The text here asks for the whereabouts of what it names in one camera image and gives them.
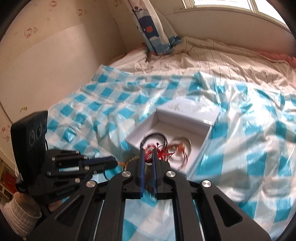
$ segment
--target blue and white checkered cloth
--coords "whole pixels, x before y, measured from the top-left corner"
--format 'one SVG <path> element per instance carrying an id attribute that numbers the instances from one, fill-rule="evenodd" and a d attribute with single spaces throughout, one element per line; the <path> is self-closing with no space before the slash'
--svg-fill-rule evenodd
<path id="1" fill-rule="evenodd" d="M 221 108 L 210 144 L 188 178 L 211 180 L 275 240 L 296 211 L 295 95 L 200 72 L 147 77 L 101 66 L 89 84 L 49 110 L 46 138 L 51 148 L 124 161 L 131 155 L 126 135 L 155 106 L 178 96 Z M 107 176 L 117 172 L 119 167 Z M 123 241 L 173 241 L 173 222 L 171 200 L 146 192 L 126 202 Z"/>

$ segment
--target curtain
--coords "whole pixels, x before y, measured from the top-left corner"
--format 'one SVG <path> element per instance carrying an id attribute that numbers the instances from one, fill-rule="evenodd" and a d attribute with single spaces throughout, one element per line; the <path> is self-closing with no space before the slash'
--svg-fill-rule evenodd
<path id="1" fill-rule="evenodd" d="M 172 26 L 149 0 L 125 0 L 125 3 L 152 54 L 169 54 L 181 43 Z"/>

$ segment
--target box lid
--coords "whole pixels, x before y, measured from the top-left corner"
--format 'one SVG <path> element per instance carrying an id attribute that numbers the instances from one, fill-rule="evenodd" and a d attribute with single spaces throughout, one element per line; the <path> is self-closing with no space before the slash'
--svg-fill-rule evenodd
<path id="1" fill-rule="evenodd" d="M 157 111 L 178 115 L 212 126 L 216 123 L 220 108 L 214 104 L 210 105 L 186 98 L 176 98 L 156 107 Z"/>

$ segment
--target open box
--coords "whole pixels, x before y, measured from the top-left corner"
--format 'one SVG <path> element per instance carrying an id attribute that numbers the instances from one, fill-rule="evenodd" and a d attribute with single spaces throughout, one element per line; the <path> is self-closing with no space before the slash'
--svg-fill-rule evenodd
<path id="1" fill-rule="evenodd" d="M 188 163 L 179 169 L 182 164 L 180 157 L 169 159 L 172 169 L 186 174 L 195 160 L 202 156 L 219 113 L 220 108 L 215 105 L 209 106 L 185 98 L 173 99 L 158 106 L 156 112 L 138 125 L 126 137 L 125 141 L 132 152 L 139 153 L 141 141 L 151 133 L 162 133 L 166 136 L 168 143 L 176 136 L 189 139 L 192 150 L 188 156 Z M 145 143 L 144 148 L 148 144 L 156 144 L 156 142 L 163 145 L 161 137 L 151 137 Z M 188 141 L 184 141 L 184 145 L 185 152 L 188 153 L 190 144 Z"/>

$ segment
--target bed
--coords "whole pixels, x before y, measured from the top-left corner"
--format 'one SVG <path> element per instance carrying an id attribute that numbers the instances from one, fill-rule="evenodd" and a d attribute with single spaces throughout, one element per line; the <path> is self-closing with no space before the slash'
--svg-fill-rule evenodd
<path id="1" fill-rule="evenodd" d="M 213 180 L 277 240 L 296 211 L 295 75 L 285 60 L 212 40 L 184 37 L 166 56 L 141 47 L 100 66 L 91 82 L 50 108 L 46 138 L 50 148 L 126 161 L 125 136 L 155 106 L 178 96 L 218 105 L 210 146 L 188 179 Z M 171 201 L 149 192 L 127 200 L 123 240 L 175 240 Z"/>

